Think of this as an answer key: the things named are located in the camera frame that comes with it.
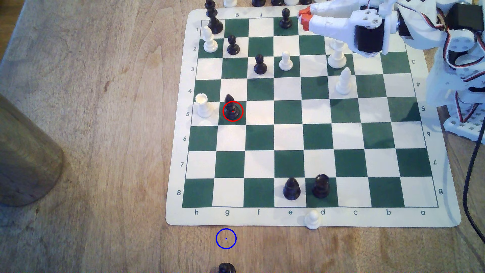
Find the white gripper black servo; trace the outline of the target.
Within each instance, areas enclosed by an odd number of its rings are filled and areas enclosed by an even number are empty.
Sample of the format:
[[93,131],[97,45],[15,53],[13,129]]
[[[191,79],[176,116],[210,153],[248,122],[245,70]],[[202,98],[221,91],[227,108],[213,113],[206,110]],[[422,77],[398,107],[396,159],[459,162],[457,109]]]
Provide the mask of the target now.
[[337,7],[325,9],[311,9],[306,7],[299,11],[299,18],[303,29],[321,36],[327,36],[347,43],[352,51],[357,49],[363,53],[387,54],[389,52],[391,36],[397,33],[399,26],[398,12],[394,5],[380,5],[379,8],[366,9],[366,16],[362,20],[377,21],[372,26],[357,26],[357,21],[349,17],[355,7]]

